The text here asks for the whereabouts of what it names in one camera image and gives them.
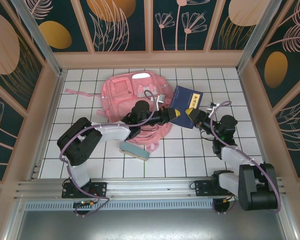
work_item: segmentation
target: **purple cable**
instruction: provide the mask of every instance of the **purple cable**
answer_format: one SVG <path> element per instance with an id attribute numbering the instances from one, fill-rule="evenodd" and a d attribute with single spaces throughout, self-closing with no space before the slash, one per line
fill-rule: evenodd
<path id="1" fill-rule="evenodd" d="M 272 187 L 273 191 L 274 191 L 274 195 L 276 198 L 276 202 L 277 202 L 277 209 L 273 211 L 274 214 L 277 214 L 280 212 L 281 209 L 281 199 L 280 199 L 280 195 L 279 192 L 277 190 L 277 188 L 275 187 L 275 184 L 273 183 L 273 181 L 270 179 L 269 175 L 266 173 L 265 170 L 262 169 L 262 167 L 259 166 L 258 163 L 256 163 L 251 157 L 249 157 L 247 154 L 245 154 L 243 151 L 239 150 L 238 148 L 231 146 L 229 144 L 227 144 L 226 142 L 222 141 L 220 139 L 220 137 L 217 136 L 214 127 L 213 127 L 213 118 L 216 115 L 216 111 L 220 108 L 220 107 L 227 107 L 231 105 L 231 101 L 227 100 L 222 102 L 219 106 L 216 107 L 216 109 L 214 110 L 214 112 L 212 113 L 211 117 L 210 117 L 210 128 L 212 131 L 212 134 L 214 135 L 214 137 L 222 144 L 224 144 L 226 147 L 233 149 L 235 151 L 237 151 L 238 153 L 242 154 L 245 158 L 247 158 L 253 165 L 255 165 L 261 173 L 263 173 L 263 175 L 265 176 L 265 178 L 268 180 L 268 183 L 270 184 L 270 186 Z"/>
<path id="2" fill-rule="evenodd" d="M 153 98 L 153 103 L 155 103 L 155 95 L 154 95 L 151 91 L 145 90 L 145 91 L 144 91 L 144 95 L 145 95 L 145 97 L 146 97 L 147 99 Z M 156 107 L 155 107 L 155 106 L 156 106 L 156 105 L 153 104 L 153 110 L 152 110 L 150 116 L 149 116 L 146 120 L 144 120 L 144 121 L 142 121 L 142 122 L 140 122 L 140 123 L 138 123 L 138 124 L 104 123 L 104 124 L 96 124 L 96 125 L 88 126 L 88 127 L 84 128 L 84 129 L 82 129 L 81 131 L 79 131 L 76 135 L 74 135 L 74 136 L 69 140 L 69 142 L 66 143 L 66 145 L 63 147 L 63 149 L 61 150 L 60 155 L 59 155 L 59 159 L 60 159 L 63 163 L 66 164 L 66 170 L 67 170 L 67 172 L 68 172 L 68 174 L 69 174 L 69 177 L 70 177 L 71 181 L 73 182 L 74 186 L 75 186 L 80 192 L 82 192 L 83 194 L 87 195 L 88 197 L 92 197 L 92 198 L 94 198 L 94 199 L 98 199 L 98 201 L 101 200 L 101 199 L 106 200 L 106 201 L 105 201 L 104 203 L 102 203 L 97 209 L 95 209 L 95 210 L 93 210 L 93 211 L 90 211 L 90 212 L 88 212 L 87 214 L 82 215 L 83 218 L 84 218 L 85 216 L 89 216 L 89 215 L 92 215 L 92 214 L 96 213 L 99 209 L 101 209 L 104 205 L 106 205 L 106 204 L 110 201 L 110 198 L 104 197 L 104 196 L 95 196 L 95 195 L 92 195 L 92 194 L 90 194 L 90 193 L 88 193 L 88 192 L 82 190 L 82 189 L 78 186 L 77 182 L 76 182 L 75 179 L 73 178 L 73 175 L 72 175 L 72 173 L 71 173 L 71 171 L 70 171 L 69 162 L 63 158 L 63 155 L 64 155 L 66 149 L 69 147 L 69 145 L 70 145 L 77 137 L 79 137 L 81 134 L 83 134 L 84 132 L 86 132 L 86 131 L 88 131 L 88 130 L 90 130 L 90 129 L 94 129 L 94 128 L 102 128 L 102 127 L 107 127 L 107 126 L 118 126 L 118 127 L 119 127 L 119 126 L 122 126 L 122 127 L 139 127 L 139 126 L 142 126 L 142 125 L 144 125 L 146 122 L 148 122 L 148 121 L 153 117 L 153 115 L 155 114 L 155 111 L 156 111 Z M 78 209 L 78 208 L 76 208 L 76 209 L 74 210 L 74 212 L 75 212 L 75 214 L 78 216 L 79 214 L 78 214 L 78 212 L 77 212 L 77 209 Z"/>

